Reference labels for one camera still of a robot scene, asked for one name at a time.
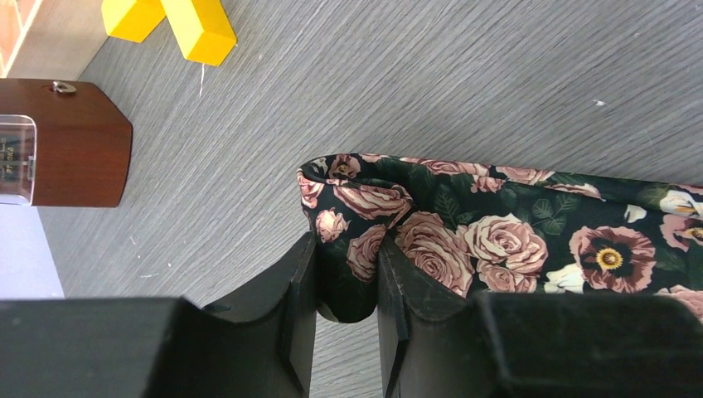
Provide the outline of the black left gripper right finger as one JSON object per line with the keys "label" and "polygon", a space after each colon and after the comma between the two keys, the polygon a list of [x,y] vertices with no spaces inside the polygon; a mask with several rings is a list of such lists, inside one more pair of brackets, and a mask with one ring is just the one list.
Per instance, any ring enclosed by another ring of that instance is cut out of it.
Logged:
{"label": "black left gripper right finger", "polygon": [[464,298],[385,238],[378,329],[387,397],[699,397],[702,326],[671,298]]}

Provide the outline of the black pink floral tie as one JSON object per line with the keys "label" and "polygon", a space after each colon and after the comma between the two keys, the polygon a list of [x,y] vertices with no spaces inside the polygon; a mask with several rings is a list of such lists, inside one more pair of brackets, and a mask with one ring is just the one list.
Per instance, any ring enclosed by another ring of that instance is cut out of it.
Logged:
{"label": "black pink floral tie", "polygon": [[702,315],[698,186],[364,153],[313,159],[296,179],[333,322],[373,313],[384,239],[462,297],[655,294]]}

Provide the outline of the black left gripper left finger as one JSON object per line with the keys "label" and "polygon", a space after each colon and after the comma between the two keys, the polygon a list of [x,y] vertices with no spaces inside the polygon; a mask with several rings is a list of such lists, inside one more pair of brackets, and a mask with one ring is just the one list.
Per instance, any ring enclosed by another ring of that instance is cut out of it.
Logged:
{"label": "black left gripper left finger", "polygon": [[1,304],[4,397],[306,397],[315,242],[302,235],[238,289],[184,298]]}

